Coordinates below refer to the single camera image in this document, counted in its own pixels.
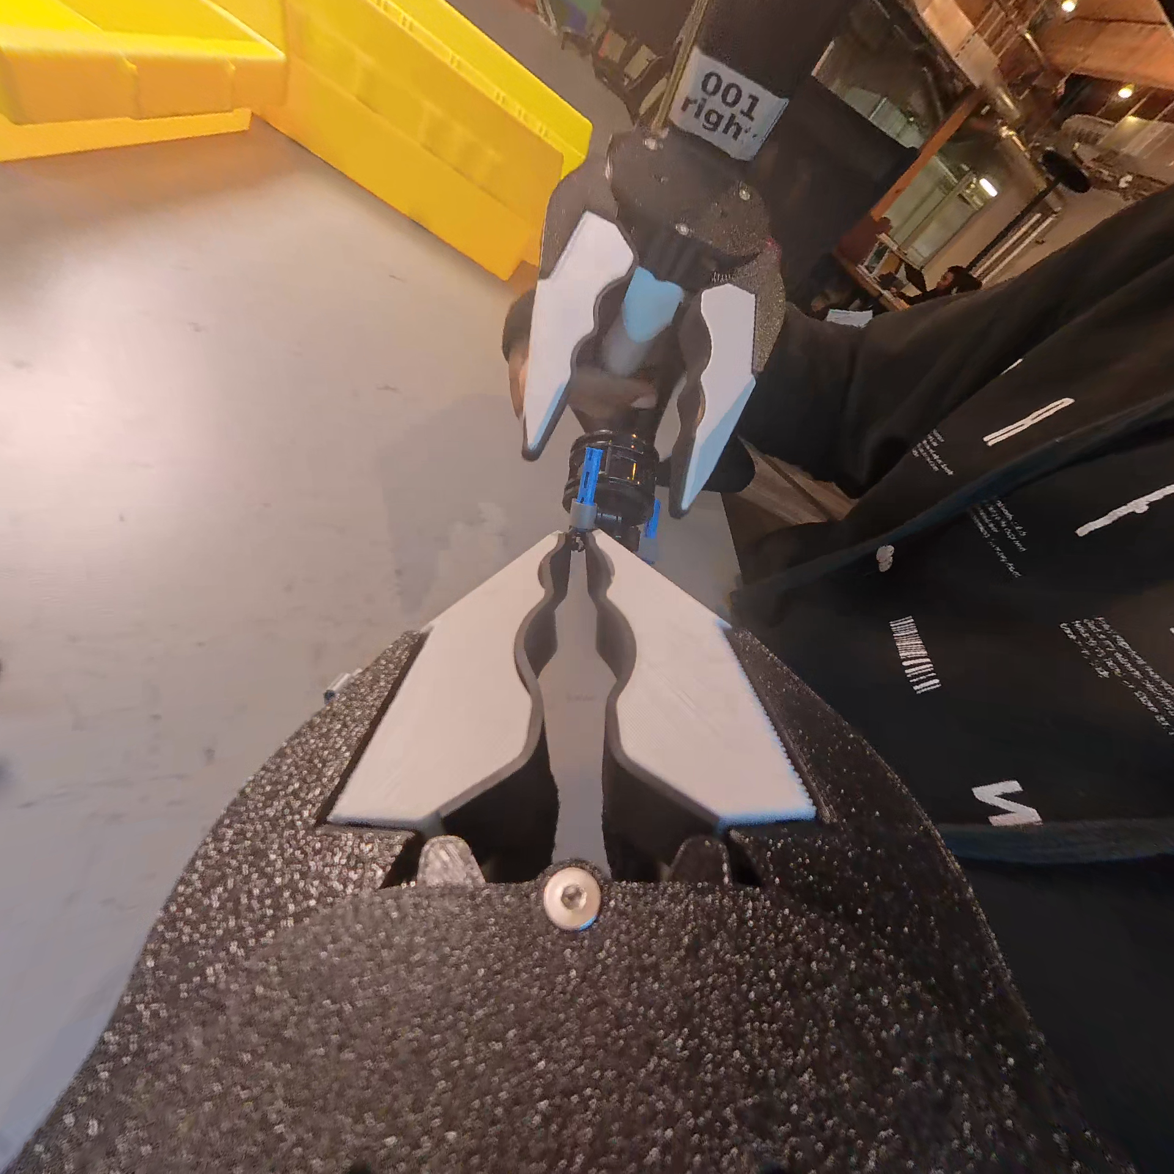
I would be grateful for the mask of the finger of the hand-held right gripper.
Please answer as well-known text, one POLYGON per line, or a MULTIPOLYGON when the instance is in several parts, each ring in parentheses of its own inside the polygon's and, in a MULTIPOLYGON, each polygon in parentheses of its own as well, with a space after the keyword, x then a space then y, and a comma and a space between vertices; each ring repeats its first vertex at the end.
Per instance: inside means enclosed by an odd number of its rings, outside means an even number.
POLYGON ((683 519, 705 489, 755 389, 755 311, 755 295, 733 284, 701 291, 685 309, 677 333, 683 377, 667 499, 675 519, 683 519))
POLYGON ((604 295, 636 272, 636 252, 620 224, 580 218, 564 254, 536 286, 524 389, 524 447, 538 461, 570 401, 580 349, 600 327, 604 295))

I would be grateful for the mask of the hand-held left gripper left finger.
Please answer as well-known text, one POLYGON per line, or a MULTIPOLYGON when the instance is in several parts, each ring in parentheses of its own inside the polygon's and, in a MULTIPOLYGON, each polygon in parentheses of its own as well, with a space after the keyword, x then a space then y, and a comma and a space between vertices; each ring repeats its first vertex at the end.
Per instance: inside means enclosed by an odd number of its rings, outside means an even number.
POLYGON ((538 878, 562 805, 540 675, 564 599, 554 533, 438 615, 344 771, 330 825, 458 837, 490 880, 538 878))

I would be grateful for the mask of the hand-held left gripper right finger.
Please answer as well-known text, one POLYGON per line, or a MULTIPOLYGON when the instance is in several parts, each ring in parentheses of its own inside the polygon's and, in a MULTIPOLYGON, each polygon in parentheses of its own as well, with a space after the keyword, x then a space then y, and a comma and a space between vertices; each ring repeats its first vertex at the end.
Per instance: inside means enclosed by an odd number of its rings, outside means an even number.
POLYGON ((614 673, 602 771, 612 877, 654 882, 695 837, 813 821, 735 629, 606 533, 586 539, 586 579, 614 673))

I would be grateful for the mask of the black wheel brick assembly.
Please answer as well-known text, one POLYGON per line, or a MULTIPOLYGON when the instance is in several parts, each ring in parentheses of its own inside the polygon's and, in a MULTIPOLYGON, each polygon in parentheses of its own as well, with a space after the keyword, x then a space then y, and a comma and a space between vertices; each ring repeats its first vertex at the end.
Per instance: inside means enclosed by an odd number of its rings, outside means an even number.
POLYGON ((644 525, 658 499, 660 457, 652 441, 638 433, 598 429, 572 445, 564 507, 572 531, 602 531, 632 553, 640 553, 644 525), (596 507, 578 503, 584 449, 600 447, 604 463, 596 507))

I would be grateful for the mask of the grey desk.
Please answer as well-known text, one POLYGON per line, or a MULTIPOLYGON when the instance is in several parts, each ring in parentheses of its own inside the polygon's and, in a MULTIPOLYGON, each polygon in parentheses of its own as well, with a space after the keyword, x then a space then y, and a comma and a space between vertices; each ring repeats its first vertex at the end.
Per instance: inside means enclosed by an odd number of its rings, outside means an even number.
POLYGON ((248 777, 566 523, 514 295, 260 122, 3 166, 3 1164, 248 777))

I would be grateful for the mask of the person's right hand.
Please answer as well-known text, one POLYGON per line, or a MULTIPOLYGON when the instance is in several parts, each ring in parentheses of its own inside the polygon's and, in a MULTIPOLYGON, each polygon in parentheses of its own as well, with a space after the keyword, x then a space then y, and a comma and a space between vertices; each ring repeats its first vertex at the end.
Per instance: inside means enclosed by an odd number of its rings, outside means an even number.
MULTIPOLYGON (((504 357, 508 361, 508 387, 516 417, 524 415, 530 375, 532 315, 536 290, 524 291, 512 305, 504 323, 504 357)), ((570 381, 566 411, 580 419, 586 431, 614 425, 638 411, 654 409, 658 389, 638 377, 620 377, 604 369, 580 365, 570 381)))

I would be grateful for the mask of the person's black hoodie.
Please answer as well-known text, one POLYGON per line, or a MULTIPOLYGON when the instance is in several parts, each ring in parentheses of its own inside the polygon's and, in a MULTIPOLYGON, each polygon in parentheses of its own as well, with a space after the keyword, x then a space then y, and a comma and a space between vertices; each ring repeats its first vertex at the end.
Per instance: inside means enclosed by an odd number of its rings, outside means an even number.
POLYGON ((961 857, 1097 1130, 1173 1172, 1173 395, 987 391, 739 619, 961 857))

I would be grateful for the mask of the black round disc on pole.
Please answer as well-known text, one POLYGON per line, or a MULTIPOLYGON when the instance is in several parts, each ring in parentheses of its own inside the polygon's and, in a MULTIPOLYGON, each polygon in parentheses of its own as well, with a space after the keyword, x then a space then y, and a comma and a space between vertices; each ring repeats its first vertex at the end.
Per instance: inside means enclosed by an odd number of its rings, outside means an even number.
POLYGON ((1049 182, 1043 190, 1031 198, 1025 208, 1001 228, 995 238, 975 256, 969 264, 969 270, 977 274, 1001 248, 1019 234, 1021 226, 1025 226, 1033 216, 1049 204, 1049 198, 1059 190, 1065 188, 1071 194, 1083 196, 1091 190, 1091 176, 1081 168, 1081 164, 1059 152, 1059 150, 1045 150, 1041 156, 1041 166, 1049 176, 1049 182))

